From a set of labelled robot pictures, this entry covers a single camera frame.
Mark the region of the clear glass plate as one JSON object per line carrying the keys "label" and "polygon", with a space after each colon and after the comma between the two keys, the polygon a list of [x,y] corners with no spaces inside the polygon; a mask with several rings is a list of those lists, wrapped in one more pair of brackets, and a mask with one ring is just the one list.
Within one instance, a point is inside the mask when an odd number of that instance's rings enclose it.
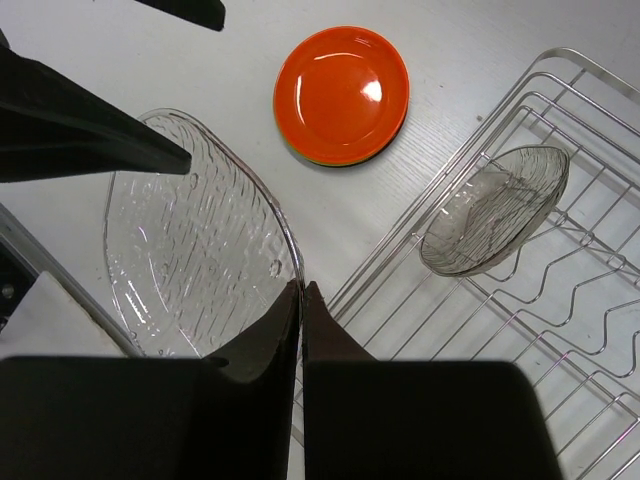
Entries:
{"label": "clear glass plate", "polygon": [[304,264],[279,203],[213,132],[176,109],[142,115],[191,156],[185,175],[116,172],[104,214],[113,303],[148,357],[203,357],[262,317]]}

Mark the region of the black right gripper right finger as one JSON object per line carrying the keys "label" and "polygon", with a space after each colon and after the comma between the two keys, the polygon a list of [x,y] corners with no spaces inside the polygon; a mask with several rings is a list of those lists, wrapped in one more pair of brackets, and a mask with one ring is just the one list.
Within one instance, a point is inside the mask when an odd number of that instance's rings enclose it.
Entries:
{"label": "black right gripper right finger", "polygon": [[303,313],[309,479],[558,479],[534,389],[504,361],[383,361],[331,316]]}

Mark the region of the orange plate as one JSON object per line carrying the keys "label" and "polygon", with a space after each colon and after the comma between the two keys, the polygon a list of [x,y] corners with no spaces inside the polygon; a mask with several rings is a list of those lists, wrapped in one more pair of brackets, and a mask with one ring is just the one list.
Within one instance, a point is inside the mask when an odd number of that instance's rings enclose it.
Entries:
{"label": "orange plate", "polygon": [[273,92],[280,134],[320,161],[372,155],[398,134],[410,81],[398,50],[357,26],[321,30],[289,54]]}

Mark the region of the green plate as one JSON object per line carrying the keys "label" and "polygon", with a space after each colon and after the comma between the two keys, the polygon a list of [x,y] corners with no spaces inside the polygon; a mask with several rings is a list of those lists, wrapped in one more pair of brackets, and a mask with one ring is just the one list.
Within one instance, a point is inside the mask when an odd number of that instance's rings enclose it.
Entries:
{"label": "green plate", "polygon": [[396,139],[398,138],[398,134],[394,135],[384,146],[382,146],[380,149],[376,150],[372,155],[369,155],[367,157],[363,157],[354,161],[344,161],[344,160],[339,160],[339,161],[320,161],[317,159],[313,159],[307,155],[304,155],[303,153],[301,153],[298,149],[296,149],[285,137],[283,137],[282,135],[279,135],[280,140],[282,145],[287,149],[287,151],[296,159],[299,160],[303,163],[309,163],[309,164],[313,164],[315,166],[318,167],[322,167],[322,168],[351,168],[351,167],[355,167],[357,165],[361,165],[364,164],[366,162],[372,161],[373,159],[375,159],[377,156],[380,156],[386,149],[388,149],[389,147],[391,147]]}

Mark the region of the smoky grey glass plate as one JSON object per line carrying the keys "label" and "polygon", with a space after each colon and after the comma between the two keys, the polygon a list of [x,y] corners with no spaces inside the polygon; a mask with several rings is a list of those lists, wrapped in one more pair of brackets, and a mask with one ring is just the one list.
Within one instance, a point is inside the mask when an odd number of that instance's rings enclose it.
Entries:
{"label": "smoky grey glass plate", "polygon": [[568,153],[524,145],[490,160],[436,211],[420,257],[433,273],[469,277],[506,260],[542,225],[569,180]]}

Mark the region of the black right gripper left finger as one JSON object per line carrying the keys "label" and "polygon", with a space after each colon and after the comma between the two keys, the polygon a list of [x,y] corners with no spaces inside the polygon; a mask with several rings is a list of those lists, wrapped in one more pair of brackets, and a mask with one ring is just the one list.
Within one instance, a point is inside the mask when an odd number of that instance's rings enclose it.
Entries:
{"label": "black right gripper left finger", "polygon": [[300,288],[200,358],[1,364],[5,479],[283,479]]}

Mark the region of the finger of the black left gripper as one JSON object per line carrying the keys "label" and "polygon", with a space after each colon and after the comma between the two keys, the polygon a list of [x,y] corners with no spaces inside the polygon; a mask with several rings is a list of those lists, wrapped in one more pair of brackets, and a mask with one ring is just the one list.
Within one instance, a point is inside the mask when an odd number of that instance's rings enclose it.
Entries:
{"label": "finger of the black left gripper", "polygon": [[225,5],[220,0],[138,0],[138,3],[213,31],[225,25]]}
{"label": "finger of the black left gripper", "polygon": [[3,183],[190,168],[182,147],[1,38]]}

